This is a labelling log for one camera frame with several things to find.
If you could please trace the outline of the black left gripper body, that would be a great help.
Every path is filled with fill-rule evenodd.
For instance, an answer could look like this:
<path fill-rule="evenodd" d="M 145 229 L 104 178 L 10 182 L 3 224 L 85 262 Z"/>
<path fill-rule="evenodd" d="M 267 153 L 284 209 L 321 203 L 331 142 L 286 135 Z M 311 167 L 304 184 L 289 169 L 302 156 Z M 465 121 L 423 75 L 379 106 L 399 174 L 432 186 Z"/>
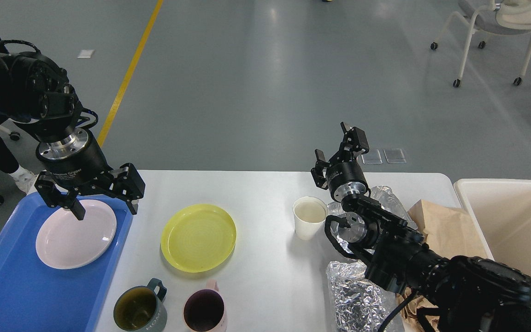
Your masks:
<path fill-rule="evenodd" d="M 104 194 L 109 196 L 112 183 L 105 156 L 90 130 L 76 128 L 67 138 L 55 142 L 42 142 L 36 157 L 45 172 L 50 172 L 61 193 L 68 187 L 80 187 L 78 196 Z"/>

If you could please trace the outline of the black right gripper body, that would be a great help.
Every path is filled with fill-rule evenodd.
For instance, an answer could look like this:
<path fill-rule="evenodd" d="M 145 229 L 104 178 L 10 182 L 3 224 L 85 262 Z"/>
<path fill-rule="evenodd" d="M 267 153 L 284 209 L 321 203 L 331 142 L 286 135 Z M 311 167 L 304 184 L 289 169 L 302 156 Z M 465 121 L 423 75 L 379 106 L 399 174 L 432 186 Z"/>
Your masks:
<path fill-rule="evenodd" d="M 367 194 L 370 191 L 362 168 L 355 160 L 325 163 L 323 177 L 331 199 L 336 202 L 341 202 L 348 195 Z"/>

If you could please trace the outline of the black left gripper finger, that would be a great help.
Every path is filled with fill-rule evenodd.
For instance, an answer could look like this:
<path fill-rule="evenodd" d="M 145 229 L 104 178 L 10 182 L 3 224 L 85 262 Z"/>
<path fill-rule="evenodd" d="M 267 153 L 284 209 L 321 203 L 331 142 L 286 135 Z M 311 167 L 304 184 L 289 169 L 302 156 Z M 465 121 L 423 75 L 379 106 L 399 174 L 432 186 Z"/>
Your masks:
<path fill-rule="evenodd" d="M 68 187 L 67 193 L 63 194 L 57 189 L 50 172 L 40 172 L 35 181 L 35 188 L 47 206 L 70 210 L 78 220 L 84 220 L 86 210 L 77 199 L 81 192 L 80 187 Z"/>
<path fill-rule="evenodd" d="M 109 171 L 112 183 L 109 196 L 125 202 L 134 216 L 138 212 L 138 201 L 145 195 L 145 182 L 132 163 L 123 164 L 120 168 Z"/>

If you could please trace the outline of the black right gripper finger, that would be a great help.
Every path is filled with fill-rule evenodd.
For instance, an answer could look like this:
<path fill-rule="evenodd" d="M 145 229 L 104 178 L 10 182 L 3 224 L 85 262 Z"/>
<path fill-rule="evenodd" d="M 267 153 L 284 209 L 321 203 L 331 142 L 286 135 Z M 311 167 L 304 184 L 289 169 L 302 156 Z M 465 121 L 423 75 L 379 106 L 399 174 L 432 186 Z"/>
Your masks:
<path fill-rule="evenodd" d="M 311 175 L 316 187 L 327 190 L 328 183 L 325 176 L 327 168 L 331 167 L 331 163 L 328 162 L 324 156 L 324 153 L 320 149 L 315 149 L 315 166 L 311 169 Z"/>
<path fill-rule="evenodd" d="M 360 155 L 370 151 L 364 130 L 341 122 L 344 133 L 338 152 L 334 155 L 334 163 L 355 161 Z"/>

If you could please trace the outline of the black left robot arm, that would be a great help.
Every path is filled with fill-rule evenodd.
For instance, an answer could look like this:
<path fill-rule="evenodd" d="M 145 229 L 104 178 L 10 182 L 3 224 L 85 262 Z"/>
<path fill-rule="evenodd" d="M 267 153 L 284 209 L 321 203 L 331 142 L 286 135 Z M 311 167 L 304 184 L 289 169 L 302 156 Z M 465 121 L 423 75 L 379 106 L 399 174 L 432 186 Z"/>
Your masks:
<path fill-rule="evenodd" d="M 125 202 L 137 214 L 145 183 L 131 163 L 111 168 L 87 124 L 67 71 L 38 48 L 0 53 L 0 115 L 38 141 L 36 157 L 44 171 L 35 182 L 47 206 L 70 210 L 84 219 L 78 197 L 104 194 Z"/>

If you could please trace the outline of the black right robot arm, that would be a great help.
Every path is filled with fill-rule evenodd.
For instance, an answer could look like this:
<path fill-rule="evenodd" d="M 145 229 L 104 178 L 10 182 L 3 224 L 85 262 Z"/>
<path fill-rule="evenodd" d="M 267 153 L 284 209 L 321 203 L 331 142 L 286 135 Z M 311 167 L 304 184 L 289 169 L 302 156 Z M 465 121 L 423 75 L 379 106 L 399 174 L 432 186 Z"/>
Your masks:
<path fill-rule="evenodd" d="M 327 160 L 316 149 L 311 174 L 317 187 L 328 190 L 344 213 L 324 222 L 327 239 L 341 255 L 366 265 L 365 278 L 382 289 L 411 294 L 388 315 L 394 316 L 420 295 L 431 308 L 417 310 L 426 332 L 428 316 L 437 316 L 441 332 L 531 332 L 531 277 L 504 263 L 478 256 L 444 258 L 424 243 L 407 221 L 371 198 L 357 162 L 369 152 L 365 132 L 341 123 L 343 139 Z"/>

